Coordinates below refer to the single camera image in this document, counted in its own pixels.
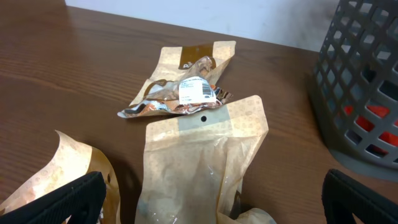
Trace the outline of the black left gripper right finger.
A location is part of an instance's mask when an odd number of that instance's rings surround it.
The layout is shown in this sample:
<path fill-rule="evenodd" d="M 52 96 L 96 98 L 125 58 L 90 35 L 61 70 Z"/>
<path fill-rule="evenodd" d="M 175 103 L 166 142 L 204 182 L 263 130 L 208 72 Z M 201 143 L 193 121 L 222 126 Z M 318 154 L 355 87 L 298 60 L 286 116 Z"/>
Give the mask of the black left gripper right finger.
<path fill-rule="evenodd" d="M 397 224 L 397 204 L 337 169 L 325 176 L 322 204 L 327 224 Z"/>

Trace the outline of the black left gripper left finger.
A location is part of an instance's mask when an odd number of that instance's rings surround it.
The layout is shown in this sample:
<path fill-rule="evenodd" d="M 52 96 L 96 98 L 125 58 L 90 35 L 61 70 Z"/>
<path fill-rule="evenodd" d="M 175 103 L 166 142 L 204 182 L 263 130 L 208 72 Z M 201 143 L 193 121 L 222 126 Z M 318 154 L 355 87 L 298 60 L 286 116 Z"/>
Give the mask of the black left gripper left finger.
<path fill-rule="evenodd" d="M 1 223 L 96 223 L 105 197 L 103 175 L 94 171 L 2 215 Z"/>

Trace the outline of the orange yellow cracker package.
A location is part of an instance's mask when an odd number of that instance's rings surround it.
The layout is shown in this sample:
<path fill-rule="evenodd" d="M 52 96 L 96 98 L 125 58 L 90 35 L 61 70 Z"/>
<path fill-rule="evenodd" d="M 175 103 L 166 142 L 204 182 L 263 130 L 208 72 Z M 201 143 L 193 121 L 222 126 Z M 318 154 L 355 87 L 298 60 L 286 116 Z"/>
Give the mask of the orange yellow cracker package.
<path fill-rule="evenodd" d="M 375 115 L 379 116 L 380 118 L 385 117 L 389 113 L 389 109 L 384 106 L 368 105 L 367 109 L 370 112 L 374 113 Z M 345 106 L 344 111 L 347 115 L 350 115 L 354 111 L 354 107 L 352 105 Z M 363 128 L 367 132 L 372 131 L 375 127 L 375 125 L 372 124 L 372 122 L 370 122 L 363 116 L 359 116 L 355 121 L 355 123 L 358 124 L 361 128 Z M 383 132 L 379 136 L 379 139 L 397 147 L 397 136 L 394 134 L 391 134 L 389 132 Z M 378 157 L 384 157 L 388 155 L 388 152 L 386 150 L 381 149 L 380 147 L 374 146 L 372 144 L 368 146 L 366 150 Z"/>

